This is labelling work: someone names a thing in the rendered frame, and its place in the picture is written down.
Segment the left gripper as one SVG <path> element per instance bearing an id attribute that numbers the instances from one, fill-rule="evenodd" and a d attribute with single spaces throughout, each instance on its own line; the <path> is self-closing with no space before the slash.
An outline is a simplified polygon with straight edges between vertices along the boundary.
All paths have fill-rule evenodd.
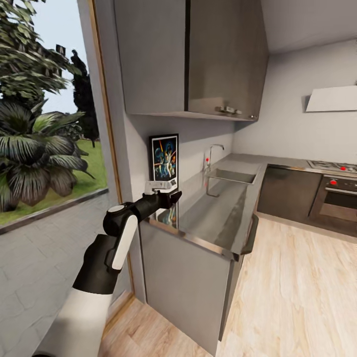
<path id="1" fill-rule="evenodd" d="M 169 193 L 157 193 L 153 195 L 145 195 L 142 193 L 142 198 L 140 200 L 146 202 L 149 206 L 150 214 L 154 214 L 159 209 L 169 209 L 173 204 L 177 203 L 182 195 L 182 191 L 175 194 Z"/>

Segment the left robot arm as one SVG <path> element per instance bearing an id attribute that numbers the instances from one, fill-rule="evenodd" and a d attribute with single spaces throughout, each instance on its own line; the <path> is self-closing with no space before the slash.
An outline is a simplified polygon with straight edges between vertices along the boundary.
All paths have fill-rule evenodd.
<path id="1" fill-rule="evenodd" d="M 146 181 L 136 202 L 107 210 L 103 220 L 106 235 L 99 234 L 87 248 L 84 263 L 61 310 L 32 357 L 97 357 L 112 299 L 136 228 L 159 209 L 177 203 L 182 191 L 168 181 Z"/>

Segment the poster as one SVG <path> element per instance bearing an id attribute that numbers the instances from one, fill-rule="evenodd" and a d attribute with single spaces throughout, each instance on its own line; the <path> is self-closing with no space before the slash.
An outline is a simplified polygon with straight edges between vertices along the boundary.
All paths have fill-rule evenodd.
<path id="1" fill-rule="evenodd" d="M 149 136 L 152 181 L 168 181 L 171 189 L 160 193 L 172 194 L 179 189 L 179 134 Z"/>

